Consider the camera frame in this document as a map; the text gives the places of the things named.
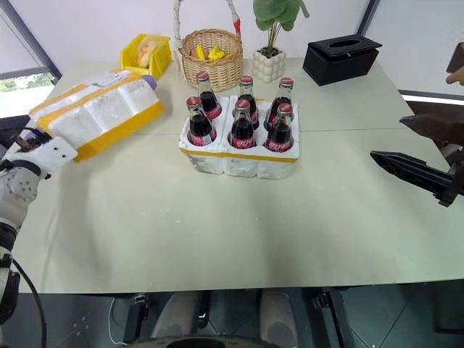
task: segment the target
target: potted plant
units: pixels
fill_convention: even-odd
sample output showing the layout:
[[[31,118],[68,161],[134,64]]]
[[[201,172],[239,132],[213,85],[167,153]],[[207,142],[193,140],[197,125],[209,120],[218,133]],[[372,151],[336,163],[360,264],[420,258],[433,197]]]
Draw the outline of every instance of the potted plant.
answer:
[[[308,18],[303,0],[253,0],[256,25],[268,31],[268,45],[253,52],[253,75],[264,82],[271,82],[283,75],[285,52],[274,46],[280,29],[293,29],[295,19],[302,10]]]

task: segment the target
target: white flower pot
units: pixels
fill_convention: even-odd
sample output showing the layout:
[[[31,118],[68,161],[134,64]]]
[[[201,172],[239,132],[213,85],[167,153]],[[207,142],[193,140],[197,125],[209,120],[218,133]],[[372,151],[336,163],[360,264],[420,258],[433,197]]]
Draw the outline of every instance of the white flower pot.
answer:
[[[264,82],[271,82],[283,75],[285,52],[272,58],[263,56],[258,51],[253,52],[253,76]]]

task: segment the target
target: green leaf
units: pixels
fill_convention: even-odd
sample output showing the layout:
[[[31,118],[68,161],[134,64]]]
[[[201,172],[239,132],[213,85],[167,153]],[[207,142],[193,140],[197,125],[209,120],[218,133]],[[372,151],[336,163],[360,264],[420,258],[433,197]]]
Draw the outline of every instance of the green leaf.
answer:
[[[304,18],[308,18],[310,16],[310,13],[307,11],[305,3],[303,2],[303,0],[298,0],[298,2],[299,6],[302,8]]]
[[[288,0],[253,0],[255,17],[264,22],[279,16],[287,6]]]
[[[273,26],[274,22],[275,20],[265,20],[264,22],[262,22],[256,19],[256,25],[258,26],[260,30],[263,30],[263,31],[270,29],[270,27]]]
[[[291,29],[293,29],[293,24],[294,23],[295,23],[295,21],[287,22],[287,23],[281,23],[282,29],[284,29],[285,31],[290,31]]]
[[[275,19],[279,23],[293,22],[299,12],[298,0],[288,0],[285,10]]]

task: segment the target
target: foam bottle holder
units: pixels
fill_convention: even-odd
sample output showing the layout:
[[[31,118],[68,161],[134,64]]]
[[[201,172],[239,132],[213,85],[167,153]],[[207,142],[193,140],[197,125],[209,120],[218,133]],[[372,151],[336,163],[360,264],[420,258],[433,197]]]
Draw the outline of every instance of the foam bottle holder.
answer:
[[[202,173],[228,174],[244,178],[282,179],[290,175],[299,158],[299,110],[293,103],[294,119],[291,121],[293,146],[286,152],[272,152],[264,147],[268,132],[264,127],[266,112],[272,101],[256,99],[260,126],[254,130],[256,146],[250,149],[236,149],[229,144],[228,134],[233,125],[233,109],[237,96],[221,96],[218,101],[223,108],[221,114],[212,121],[216,139],[206,146],[195,146],[187,138],[189,119],[185,121],[179,148],[187,156],[191,165]]]

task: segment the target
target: glass bottle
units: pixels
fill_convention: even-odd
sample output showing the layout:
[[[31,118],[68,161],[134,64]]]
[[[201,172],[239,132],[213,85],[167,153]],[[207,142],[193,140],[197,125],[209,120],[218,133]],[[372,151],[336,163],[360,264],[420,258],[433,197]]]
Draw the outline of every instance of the glass bottle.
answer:
[[[235,110],[232,131],[228,136],[229,144],[236,149],[249,149],[256,146],[253,136],[253,124],[249,116],[249,101],[246,99],[237,100]]]
[[[266,114],[266,119],[264,121],[264,126],[266,130],[269,130],[269,126],[272,127],[274,119],[277,116],[278,106],[281,104],[289,103],[291,104],[291,90],[293,89],[293,80],[291,78],[282,78],[281,82],[278,85],[279,90],[273,104],[271,105],[268,113]],[[290,121],[293,120],[293,113],[291,114]]]
[[[293,108],[291,104],[280,104],[277,108],[277,116],[273,126],[268,132],[268,139],[265,142],[266,149],[272,152],[288,151],[294,143],[291,135],[291,114]]]
[[[204,113],[210,120],[214,120],[223,109],[212,91],[210,75],[206,71],[201,71],[196,74],[196,79],[198,81],[198,96],[202,100]]]
[[[201,99],[198,96],[191,96],[187,99],[187,108],[190,119],[188,141],[195,146],[211,144],[216,139],[216,131],[203,112]]]
[[[258,120],[258,110],[253,94],[253,78],[251,76],[244,75],[240,78],[240,99],[245,99],[249,102],[249,117],[252,120],[253,129],[258,128],[260,121]]]

